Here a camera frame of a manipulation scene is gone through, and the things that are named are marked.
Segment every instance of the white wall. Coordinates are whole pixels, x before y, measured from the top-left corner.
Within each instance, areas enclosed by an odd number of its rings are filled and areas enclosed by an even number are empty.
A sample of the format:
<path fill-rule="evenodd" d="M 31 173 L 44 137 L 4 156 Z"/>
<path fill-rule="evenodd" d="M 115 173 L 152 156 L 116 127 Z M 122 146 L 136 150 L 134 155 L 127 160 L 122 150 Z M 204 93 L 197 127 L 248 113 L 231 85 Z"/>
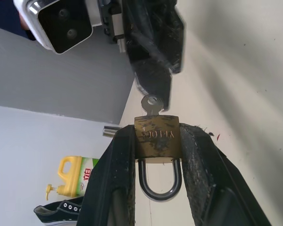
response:
<path fill-rule="evenodd" d="M 41 226 L 33 209 L 65 199 L 46 185 L 62 184 L 67 155 L 100 158 L 111 139 L 104 123 L 0 107 L 0 225 Z"/>
<path fill-rule="evenodd" d="M 173 77 L 163 114 L 213 132 L 271 224 L 283 226 L 283 0 L 178 0 L 177 6 L 187 27 L 184 69 Z M 145 115 L 141 99 L 133 85 L 122 126 Z M 150 187 L 168 190 L 171 166 L 148 168 Z M 136 226 L 193 225 L 184 188 L 167 203 L 138 205 L 138 199 Z"/>

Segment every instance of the yellow bottle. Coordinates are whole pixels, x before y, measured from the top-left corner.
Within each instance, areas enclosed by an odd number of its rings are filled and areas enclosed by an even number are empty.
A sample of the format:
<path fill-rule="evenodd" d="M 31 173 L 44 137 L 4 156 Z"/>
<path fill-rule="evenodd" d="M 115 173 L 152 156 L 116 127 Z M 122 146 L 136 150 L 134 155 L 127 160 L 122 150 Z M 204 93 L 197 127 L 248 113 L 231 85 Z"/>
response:
<path fill-rule="evenodd" d="M 65 196 L 83 196 L 91 171 L 98 161 L 98 159 L 84 158 L 81 156 L 67 156 L 63 158 L 58 167 L 58 175 L 65 182 L 65 185 L 60 185 L 57 189 L 51 185 L 47 185 L 46 200 L 48 200 L 49 192 L 53 190 L 57 190 L 58 194 Z M 67 162 L 71 163 L 70 170 L 68 173 L 64 173 L 64 166 Z"/>

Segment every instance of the black sneaker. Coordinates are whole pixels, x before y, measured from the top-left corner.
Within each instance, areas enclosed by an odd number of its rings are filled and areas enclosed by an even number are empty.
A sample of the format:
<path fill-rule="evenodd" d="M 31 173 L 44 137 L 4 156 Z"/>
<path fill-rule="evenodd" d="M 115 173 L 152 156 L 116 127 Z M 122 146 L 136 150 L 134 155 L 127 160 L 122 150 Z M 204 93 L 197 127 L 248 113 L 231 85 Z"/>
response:
<path fill-rule="evenodd" d="M 82 206 L 83 197 L 61 202 L 53 202 L 45 206 L 37 206 L 34 213 L 45 225 L 60 225 L 76 222 Z"/>

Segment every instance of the camera housing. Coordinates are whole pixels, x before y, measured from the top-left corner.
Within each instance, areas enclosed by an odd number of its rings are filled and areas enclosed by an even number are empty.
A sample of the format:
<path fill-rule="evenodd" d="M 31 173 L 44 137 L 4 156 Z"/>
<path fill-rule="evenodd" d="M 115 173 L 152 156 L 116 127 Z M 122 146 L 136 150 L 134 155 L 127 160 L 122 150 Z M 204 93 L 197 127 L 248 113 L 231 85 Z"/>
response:
<path fill-rule="evenodd" d="M 57 54 L 92 35 L 84 0 L 14 0 L 14 4 L 37 41 Z"/>

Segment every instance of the padlock shackle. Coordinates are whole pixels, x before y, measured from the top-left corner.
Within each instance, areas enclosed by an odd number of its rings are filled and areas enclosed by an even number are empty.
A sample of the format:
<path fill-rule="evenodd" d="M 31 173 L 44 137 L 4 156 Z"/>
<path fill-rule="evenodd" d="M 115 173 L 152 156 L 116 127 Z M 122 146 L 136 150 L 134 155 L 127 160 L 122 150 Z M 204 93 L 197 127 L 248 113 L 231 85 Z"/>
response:
<path fill-rule="evenodd" d="M 166 202 L 174 198 L 179 192 L 182 184 L 180 159 L 173 159 L 172 163 L 173 163 L 173 172 L 174 172 L 173 186 L 168 192 L 159 194 L 152 191 L 151 188 L 149 188 L 147 182 L 147 174 L 146 174 L 146 161 L 144 159 L 138 160 L 138 173 L 139 173 L 141 189 L 149 199 L 156 202 Z"/>

